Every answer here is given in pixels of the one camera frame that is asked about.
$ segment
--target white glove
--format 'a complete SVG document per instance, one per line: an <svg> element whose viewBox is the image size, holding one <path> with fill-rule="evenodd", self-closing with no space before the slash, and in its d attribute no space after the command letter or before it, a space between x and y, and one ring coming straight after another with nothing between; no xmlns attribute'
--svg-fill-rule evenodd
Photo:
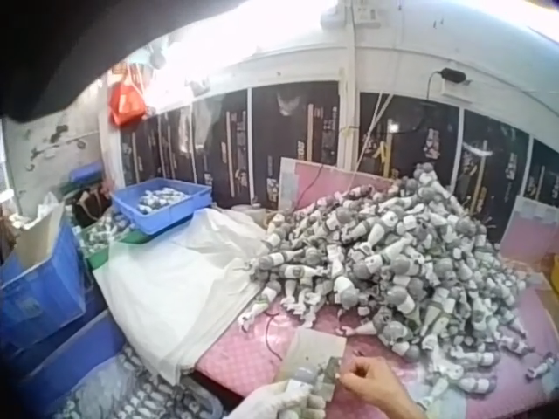
<svg viewBox="0 0 559 419"><path fill-rule="evenodd" d="M257 388L227 416L227 419L277 419L279 412L295 407L302 407L303 413L299 416L295 410L290 410L289 419L326 417L324 399L318 395L311 395L309 389L286 392L286 387L287 381L282 381Z"/></svg>

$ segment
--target pink tablecloth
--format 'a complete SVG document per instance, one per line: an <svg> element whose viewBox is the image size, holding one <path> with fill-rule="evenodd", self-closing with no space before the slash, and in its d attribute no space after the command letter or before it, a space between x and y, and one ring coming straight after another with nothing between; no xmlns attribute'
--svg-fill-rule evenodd
<svg viewBox="0 0 559 419"><path fill-rule="evenodd" d="M535 290L527 290L524 293L520 311L521 319L529 330L528 340L536 346L536 352L538 354L559 353L556 331ZM277 305L270 312L279 312L279 315L270 324L268 342L274 351L283 356L299 323ZM198 362L197 370L242 396L249 395L255 388L272 382L280 366L280 360L266 347L268 320L269 318L264 315L258 318L249 333L240 332L236 323L231 325ZM342 318L343 324L354 325L357 321L356 318ZM333 333L337 325L338 320L333 307L325 307L320 313L315 328ZM403 364L395 355L382 347L376 338L349 338L344 361L348 361L355 354L382 355L388 358L412 395L417 391L427 391L427 387L421 384L421 370ZM508 355L503 358L497 367L499 384L493 394L482 400L466 399L459 394L450 395L445 398L445 402L439 404L436 416L445 419L508 417L545 403L549 398L549 392L544 390L542 381L528 383L524 379L527 367L537 363L540 356L531 354L522 361ZM383 415L375 408L357 401L342 388L338 388L334 400L328 405L328 417L375 419Z"/></svg>

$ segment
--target black plug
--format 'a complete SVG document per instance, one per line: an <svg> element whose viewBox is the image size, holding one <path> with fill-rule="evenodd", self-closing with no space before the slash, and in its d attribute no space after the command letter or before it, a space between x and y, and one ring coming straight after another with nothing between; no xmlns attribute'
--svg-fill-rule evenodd
<svg viewBox="0 0 559 419"><path fill-rule="evenodd" d="M442 77L446 81L451 81L452 83L456 83L459 85L460 83L464 83L466 81L466 73L459 72L458 70L453 70L452 68L443 68L440 71L440 77Z"/></svg>

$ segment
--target blue plastic crate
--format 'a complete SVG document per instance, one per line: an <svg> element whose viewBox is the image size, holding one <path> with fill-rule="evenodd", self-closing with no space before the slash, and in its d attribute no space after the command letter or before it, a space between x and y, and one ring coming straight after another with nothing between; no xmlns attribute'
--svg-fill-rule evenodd
<svg viewBox="0 0 559 419"><path fill-rule="evenodd" d="M180 190L189 197L148 215L142 214L137 209L138 202L146 190L157 190L167 187ZM209 207L210 205L211 188L209 186L162 178L150 179L113 193L113 206L128 217L138 229L149 235L164 230L171 224L188 218L194 211Z"/></svg>
<svg viewBox="0 0 559 419"><path fill-rule="evenodd" d="M0 338L20 349L50 336L86 310L77 240L63 211L58 206L24 231L0 267Z"/></svg>
<svg viewBox="0 0 559 419"><path fill-rule="evenodd" d="M18 383L22 399L37 416L48 416L64 405L68 394L95 368L113 359L125 342L105 310Z"/></svg>
<svg viewBox="0 0 559 419"><path fill-rule="evenodd" d="M76 168L70 172L70 182L81 183L89 182L92 179L100 179L103 174L103 163L101 161L95 161L93 163L82 166L81 168Z"/></svg>
<svg viewBox="0 0 559 419"><path fill-rule="evenodd" d="M86 291L86 313L56 333L36 343L28 349L17 349L10 346L3 351L5 361L18 380L31 373L56 349L76 334L82 327L107 309L107 303L97 285Z"/></svg>

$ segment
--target red plastic bag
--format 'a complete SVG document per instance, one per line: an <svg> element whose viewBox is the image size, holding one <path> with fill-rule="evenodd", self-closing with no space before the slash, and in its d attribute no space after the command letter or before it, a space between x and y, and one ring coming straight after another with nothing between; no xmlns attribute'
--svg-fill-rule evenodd
<svg viewBox="0 0 559 419"><path fill-rule="evenodd" d="M116 83L111 92L109 107L113 122L118 127L135 120L141 120L148 112L148 107L143 99L142 76L137 68L136 71L141 88L134 82L130 66L127 65L122 81Z"/></svg>

